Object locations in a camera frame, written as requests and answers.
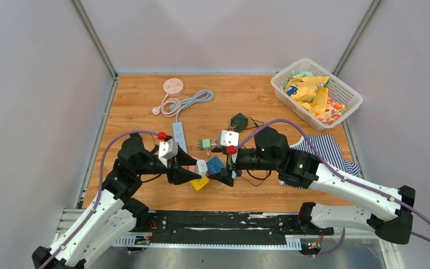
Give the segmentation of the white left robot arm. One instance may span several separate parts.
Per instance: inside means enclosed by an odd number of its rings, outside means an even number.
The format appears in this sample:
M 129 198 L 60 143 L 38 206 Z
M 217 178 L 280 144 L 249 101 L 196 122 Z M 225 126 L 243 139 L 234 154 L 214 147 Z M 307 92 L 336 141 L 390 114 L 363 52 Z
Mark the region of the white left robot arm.
M 142 133 L 126 132 L 112 171 L 100 172 L 99 190 L 91 204 L 64 235 L 49 247 L 32 254 L 35 268 L 89 268 L 117 239 L 131 230 L 153 229 L 148 207 L 133 198 L 142 186 L 141 175 L 165 174 L 179 185 L 202 178 L 186 169 L 197 160 L 187 154 L 171 136 L 150 131 L 160 144 L 152 151 L 144 147 Z

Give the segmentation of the white USB charger plug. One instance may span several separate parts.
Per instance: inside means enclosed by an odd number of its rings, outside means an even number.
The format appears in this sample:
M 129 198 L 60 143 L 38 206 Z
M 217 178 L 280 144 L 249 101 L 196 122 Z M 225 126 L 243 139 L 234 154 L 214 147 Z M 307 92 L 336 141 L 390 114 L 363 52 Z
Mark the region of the white USB charger plug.
M 197 160 L 196 165 L 194 167 L 194 172 L 201 177 L 205 177 L 208 173 L 208 167 L 205 160 Z

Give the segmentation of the blue cube power socket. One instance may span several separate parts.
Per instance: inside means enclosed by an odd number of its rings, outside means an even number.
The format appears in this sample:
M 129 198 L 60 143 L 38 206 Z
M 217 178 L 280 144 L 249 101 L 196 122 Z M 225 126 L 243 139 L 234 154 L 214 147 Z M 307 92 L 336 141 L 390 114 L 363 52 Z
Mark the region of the blue cube power socket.
M 208 175 L 219 173 L 225 165 L 218 156 L 214 156 L 206 162 Z

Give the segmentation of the yellow cube power socket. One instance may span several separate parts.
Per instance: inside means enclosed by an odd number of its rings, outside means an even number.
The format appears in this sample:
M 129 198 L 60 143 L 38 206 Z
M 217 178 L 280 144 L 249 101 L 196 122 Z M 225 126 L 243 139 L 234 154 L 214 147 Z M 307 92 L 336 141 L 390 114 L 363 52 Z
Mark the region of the yellow cube power socket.
M 195 191 L 201 190 L 208 183 L 209 183 L 209 179 L 207 177 L 202 177 L 200 179 L 194 179 L 190 181 L 190 185 Z

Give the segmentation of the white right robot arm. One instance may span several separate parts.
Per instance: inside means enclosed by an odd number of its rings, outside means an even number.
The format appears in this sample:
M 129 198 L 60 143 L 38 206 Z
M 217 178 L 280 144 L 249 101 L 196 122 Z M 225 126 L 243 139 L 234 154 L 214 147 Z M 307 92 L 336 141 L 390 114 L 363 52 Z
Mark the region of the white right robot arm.
M 398 189 L 384 187 L 349 175 L 315 154 L 291 148 L 286 136 L 270 127 L 255 134 L 254 139 L 255 148 L 244 148 L 237 132 L 221 130 L 213 151 L 227 156 L 226 165 L 209 178 L 232 187 L 233 175 L 241 175 L 244 170 L 276 171 L 278 179 L 288 187 L 313 189 L 352 203 L 303 203 L 296 223 L 301 232 L 350 228 L 371 231 L 390 243 L 409 243 L 415 189 L 407 185 Z

